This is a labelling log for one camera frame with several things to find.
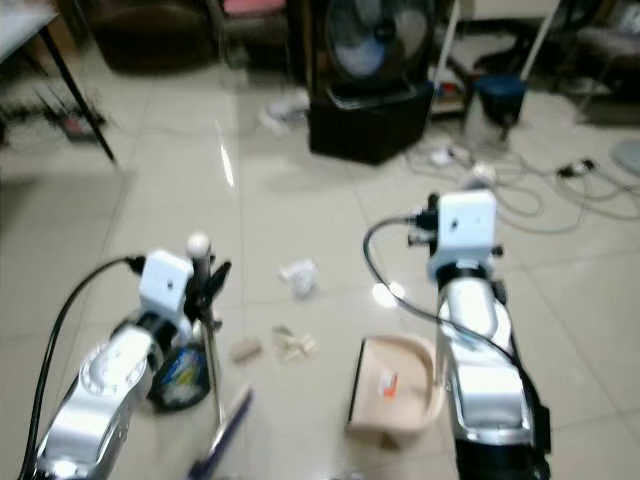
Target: tile floor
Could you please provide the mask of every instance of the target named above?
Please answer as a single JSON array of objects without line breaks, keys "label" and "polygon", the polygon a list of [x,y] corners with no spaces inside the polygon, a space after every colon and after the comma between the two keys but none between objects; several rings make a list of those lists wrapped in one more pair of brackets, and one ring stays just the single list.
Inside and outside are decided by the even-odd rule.
[{"label": "tile floor", "polygon": [[[311,155],[303,130],[278,137],[257,126],[259,108],[287,90],[279,79],[247,83],[218,66],[130,78],[111,73],[95,50],[71,63],[111,120],[107,136],[120,167],[113,169],[97,148],[51,138],[0,151],[3,477],[15,477],[43,346],[71,286],[103,258],[157,246],[181,252],[188,234],[203,229],[219,257],[234,262],[216,305],[225,319],[226,372],[255,389],[219,475],[321,480],[359,471],[368,479],[456,478],[444,416],[400,452],[343,432],[360,339],[379,332],[433,334],[373,301],[360,251],[365,228],[453,182],[432,170],[419,173],[426,164],[416,155],[411,167],[399,156],[370,168]],[[5,95],[28,95],[31,86],[25,80]],[[574,125],[572,113],[564,98],[530,92],[514,149],[541,168],[589,155],[624,178],[609,149],[640,138],[640,131]],[[439,135],[436,129],[429,137]],[[527,225],[555,228],[575,218],[575,207],[548,186],[525,182],[546,204],[543,217]],[[528,208],[527,199],[505,195]],[[620,199],[609,207],[624,212],[633,205]],[[563,235],[532,235],[504,224],[499,234],[507,252],[499,271],[509,286],[518,340],[553,413],[554,478],[637,478],[640,223],[590,214]],[[376,254],[391,278],[433,306],[425,254],[404,245],[402,232],[385,232]],[[319,285],[312,299],[294,302],[277,270],[305,257],[316,262]],[[135,306],[135,281],[124,271],[105,275],[77,305],[57,350],[45,424],[87,350]],[[317,355],[281,363],[270,336],[278,324],[313,334]],[[247,335],[263,340],[264,354],[244,367],[231,365],[230,343]],[[65,386],[56,391],[54,385]],[[183,478],[196,452],[206,449],[208,415],[208,403],[175,416],[140,412],[112,478]]]}]

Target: electric fan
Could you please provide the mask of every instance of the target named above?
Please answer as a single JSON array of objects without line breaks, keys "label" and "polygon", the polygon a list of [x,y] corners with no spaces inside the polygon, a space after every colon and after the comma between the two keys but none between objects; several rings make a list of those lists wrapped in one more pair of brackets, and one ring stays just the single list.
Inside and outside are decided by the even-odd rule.
[{"label": "electric fan", "polygon": [[343,108],[410,95],[407,73],[425,63],[432,35],[430,0],[330,0],[325,43],[346,81],[329,95]]}]

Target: black box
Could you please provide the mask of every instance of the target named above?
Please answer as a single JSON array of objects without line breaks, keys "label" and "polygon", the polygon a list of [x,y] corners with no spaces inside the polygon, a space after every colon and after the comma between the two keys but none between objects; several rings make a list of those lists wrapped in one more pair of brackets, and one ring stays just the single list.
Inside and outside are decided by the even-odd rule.
[{"label": "black box", "polygon": [[433,87],[404,100],[345,110],[329,97],[311,99],[309,149],[313,153],[380,164],[422,137]]}]

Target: table leg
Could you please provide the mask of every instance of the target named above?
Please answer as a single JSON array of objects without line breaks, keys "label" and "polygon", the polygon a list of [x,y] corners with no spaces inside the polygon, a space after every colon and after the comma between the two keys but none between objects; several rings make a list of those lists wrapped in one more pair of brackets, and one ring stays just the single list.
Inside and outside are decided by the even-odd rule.
[{"label": "table leg", "polygon": [[116,164],[115,156],[113,155],[113,152],[109,147],[109,144],[107,143],[104,136],[102,135],[102,132],[100,131],[100,127],[98,126],[97,120],[94,118],[93,114],[91,113],[91,110],[89,110],[89,106],[87,105],[87,102],[84,101],[84,98],[80,93],[80,90],[78,90],[78,86],[76,85],[76,82],[73,80],[73,77],[71,76],[71,72],[69,72],[69,69],[65,65],[64,60],[62,59],[62,55],[60,55],[60,51],[58,50],[58,47],[56,47],[55,42],[53,41],[53,39],[51,38],[51,35],[49,34],[49,29],[45,27],[42,30],[40,30],[40,36],[42,37],[42,40],[47,46],[47,49],[49,50],[49,53],[51,54],[51,57],[53,58],[53,61],[56,64],[56,67],[58,67],[58,70],[60,71],[60,75],[62,75],[62,78],[67,84],[67,87],[71,91],[73,98],[76,99],[76,102],[78,103],[78,106],[82,110],[82,113],[84,114],[85,118],[91,125],[91,129],[93,130],[93,133],[95,134],[95,136],[98,138],[98,142],[100,142],[100,145],[102,145],[102,148],[104,149],[105,153],[109,157],[109,160],[111,160],[111,163],[115,165]]}]

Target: black table leg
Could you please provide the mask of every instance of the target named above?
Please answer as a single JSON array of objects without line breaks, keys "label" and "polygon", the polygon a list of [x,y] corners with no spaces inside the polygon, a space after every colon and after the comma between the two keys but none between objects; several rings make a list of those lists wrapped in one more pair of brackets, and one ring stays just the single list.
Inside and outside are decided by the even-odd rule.
[{"label": "black table leg", "polygon": [[78,103],[78,106],[82,110],[82,113],[84,114],[85,118],[91,125],[91,129],[93,130],[93,133],[95,134],[95,136],[98,138],[98,142],[100,142],[100,145],[102,145],[102,148],[104,149],[105,153],[109,156],[109,160],[111,160],[111,163],[115,165],[116,159],[113,155],[113,152],[111,151],[109,144],[107,143],[104,136],[102,135],[102,132],[100,131],[100,127],[98,126],[98,122],[93,117],[91,110],[89,110],[89,107],[87,106],[87,102],[84,101],[84,98],[80,93],[80,90],[78,90],[78,86],[76,85],[76,82],[73,80],[73,77],[71,76],[71,72],[69,72],[69,69],[65,65],[64,60],[60,55],[60,51],[58,50],[58,47],[56,47],[55,42],[53,41],[53,39],[51,38],[51,35],[49,34],[49,29],[45,27],[42,30],[40,30],[40,36],[42,37],[42,40],[47,46],[47,49],[49,50],[49,53],[51,54],[53,61],[56,63],[56,67],[58,67],[58,70],[60,71],[60,75],[62,75],[62,78],[67,84],[67,87],[69,87],[69,90],[71,90],[71,94],[73,95],[73,98],[76,99],[76,102]]}]

